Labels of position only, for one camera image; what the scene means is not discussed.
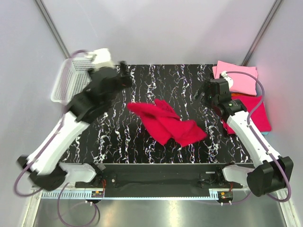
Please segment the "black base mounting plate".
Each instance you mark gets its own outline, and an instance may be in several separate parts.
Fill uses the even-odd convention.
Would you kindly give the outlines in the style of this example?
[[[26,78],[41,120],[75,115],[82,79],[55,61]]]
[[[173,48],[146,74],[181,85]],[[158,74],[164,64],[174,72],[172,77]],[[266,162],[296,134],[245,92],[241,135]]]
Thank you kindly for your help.
[[[76,183],[79,189],[105,190],[107,200],[217,200],[219,191],[238,183],[219,177],[223,164],[104,164],[94,186]]]

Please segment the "white plastic basket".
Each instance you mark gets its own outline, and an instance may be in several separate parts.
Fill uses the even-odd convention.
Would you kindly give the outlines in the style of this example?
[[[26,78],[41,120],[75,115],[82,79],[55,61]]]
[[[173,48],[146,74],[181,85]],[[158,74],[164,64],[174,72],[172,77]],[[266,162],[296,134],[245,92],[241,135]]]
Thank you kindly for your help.
[[[62,103],[64,99],[67,99],[69,102],[90,83],[91,79],[87,70],[93,67],[91,61],[85,57],[76,57],[72,61],[66,59],[58,72],[50,97],[51,101]]]

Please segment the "black marble pattern mat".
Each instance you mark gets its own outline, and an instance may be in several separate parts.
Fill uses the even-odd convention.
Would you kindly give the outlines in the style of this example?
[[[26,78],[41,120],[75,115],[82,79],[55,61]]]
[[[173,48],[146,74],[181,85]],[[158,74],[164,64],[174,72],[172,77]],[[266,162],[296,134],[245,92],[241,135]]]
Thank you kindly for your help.
[[[98,118],[61,156],[65,163],[250,163],[236,135],[228,135],[216,113],[192,98],[213,77],[211,64],[129,65],[133,85],[119,93],[109,112]],[[165,100],[182,120],[194,120],[207,137],[186,147],[174,140],[161,145],[127,109],[129,102]]]

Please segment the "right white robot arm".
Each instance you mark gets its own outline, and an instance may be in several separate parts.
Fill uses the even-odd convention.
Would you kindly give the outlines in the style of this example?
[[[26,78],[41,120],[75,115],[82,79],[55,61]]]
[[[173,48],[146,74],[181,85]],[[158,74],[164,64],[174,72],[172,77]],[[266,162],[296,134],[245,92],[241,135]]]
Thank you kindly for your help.
[[[284,199],[291,198],[291,178],[294,163],[290,157],[282,157],[261,134],[251,119],[251,112],[239,99],[232,99],[227,79],[206,79],[194,94],[194,99],[201,99],[203,105],[213,109],[235,134],[248,151],[253,168],[228,164],[215,175],[219,187],[226,187],[231,182],[247,186],[257,197],[287,189]]]

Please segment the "folded orange t shirt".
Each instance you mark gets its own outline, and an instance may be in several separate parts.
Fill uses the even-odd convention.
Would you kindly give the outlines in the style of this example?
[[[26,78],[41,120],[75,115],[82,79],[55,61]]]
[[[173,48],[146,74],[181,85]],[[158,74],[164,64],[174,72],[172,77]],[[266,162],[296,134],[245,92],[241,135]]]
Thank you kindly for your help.
[[[232,97],[234,96],[242,96],[243,94],[242,93],[232,93]]]

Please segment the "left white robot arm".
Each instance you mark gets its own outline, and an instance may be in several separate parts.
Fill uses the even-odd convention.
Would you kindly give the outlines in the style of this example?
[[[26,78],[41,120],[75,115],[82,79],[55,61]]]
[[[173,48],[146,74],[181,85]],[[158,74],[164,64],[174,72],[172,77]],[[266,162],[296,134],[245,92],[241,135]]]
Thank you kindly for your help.
[[[18,164],[27,172],[31,182],[46,191],[65,183],[87,183],[98,187],[102,170],[95,164],[61,163],[60,159],[74,140],[97,118],[108,112],[118,93],[132,86],[126,62],[120,62],[121,75],[116,68],[88,69],[91,82],[65,106],[58,125],[40,147],[29,156],[20,156]]]

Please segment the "folded pink t shirt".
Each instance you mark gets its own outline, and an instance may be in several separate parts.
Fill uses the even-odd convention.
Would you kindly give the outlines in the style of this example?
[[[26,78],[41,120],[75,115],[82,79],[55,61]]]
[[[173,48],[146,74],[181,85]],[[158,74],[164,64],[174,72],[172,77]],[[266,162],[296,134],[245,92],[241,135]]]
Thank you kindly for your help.
[[[238,66],[223,61],[218,61],[216,66],[212,67],[213,75],[215,79],[220,77],[223,71],[239,71],[245,72],[258,78],[256,67]],[[233,86],[230,88],[231,92],[243,93],[250,96],[256,96],[256,81],[251,77],[239,73],[228,73],[228,76],[233,80]]]

